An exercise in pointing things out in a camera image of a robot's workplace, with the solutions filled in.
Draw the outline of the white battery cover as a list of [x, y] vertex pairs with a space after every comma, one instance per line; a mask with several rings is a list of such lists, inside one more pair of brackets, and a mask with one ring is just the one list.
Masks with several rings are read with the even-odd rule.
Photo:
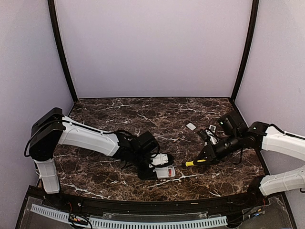
[[186, 127], [189, 128], [191, 131], [193, 131], [193, 130], [196, 129], [196, 126], [195, 126], [194, 124], [192, 124], [192, 123], [188, 123], [188, 124], [186, 125]]

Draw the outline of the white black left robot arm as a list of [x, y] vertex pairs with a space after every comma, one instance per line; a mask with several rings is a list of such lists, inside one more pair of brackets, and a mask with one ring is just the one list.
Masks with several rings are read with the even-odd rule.
[[126, 130], [99, 130], [70, 119], [55, 107], [32, 126], [24, 155], [34, 160], [48, 199], [57, 208], [67, 204], [53, 155], [57, 145], [76, 146], [130, 163], [141, 179], [155, 178], [155, 169], [164, 164], [160, 146], [150, 132], [136, 136]]

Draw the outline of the white air conditioner remote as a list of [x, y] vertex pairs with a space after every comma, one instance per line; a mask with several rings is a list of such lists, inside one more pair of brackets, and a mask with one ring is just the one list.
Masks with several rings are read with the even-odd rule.
[[210, 126], [209, 126], [209, 129], [210, 129], [210, 132], [211, 132], [211, 133], [215, 134], [216, 126], [210, 125]]

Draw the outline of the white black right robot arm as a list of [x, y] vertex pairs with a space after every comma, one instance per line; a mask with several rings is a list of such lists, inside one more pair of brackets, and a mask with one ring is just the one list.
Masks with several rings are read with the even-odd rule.
[[[300, 160], [305, 159], [305, 138], [281, 130], [275, 124], [254, 122], [251, 126], [247, 126], [235, 111], [219, 118], [218, 124], [228, 137], [220, 139], [216, 144], [207, 141], [207, 145], [202, 150], [205, 165], [218, 164], [234, 151], [245, 148], [278, 152]], [[253, 207], [261, 200], [262, 195], [304, 189], [305, 168], [256, 177], [250, 187], [253, 189], [244, 195], [243, 203]]]

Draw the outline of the yellow handled screwdriver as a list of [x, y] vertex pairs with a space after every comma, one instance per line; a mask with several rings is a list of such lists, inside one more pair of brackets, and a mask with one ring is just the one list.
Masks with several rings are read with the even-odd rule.
[[204, 160], [204, 159], [185, 162], [186, 167], [201, 166], [201, 165], [205, 165], [205, 164], [206, 164], [206, 160]]

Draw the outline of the white remote control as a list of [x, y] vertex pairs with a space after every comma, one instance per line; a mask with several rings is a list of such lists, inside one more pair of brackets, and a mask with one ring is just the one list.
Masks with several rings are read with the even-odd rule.
[[[168, 176], [168, 169], [169, 168], [172, 169], [172, 176], [171, 177]], [[158, 179], [173, 178], [176, 175], [174, 166], [155, 168], [154, 171], [156, 172]]]

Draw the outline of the red AAA battery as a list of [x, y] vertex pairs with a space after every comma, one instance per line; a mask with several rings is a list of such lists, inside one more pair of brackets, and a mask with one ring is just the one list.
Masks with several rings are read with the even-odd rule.
[[168, 176], [171, 177], [172, 176], [172, 169], [168, 169]]

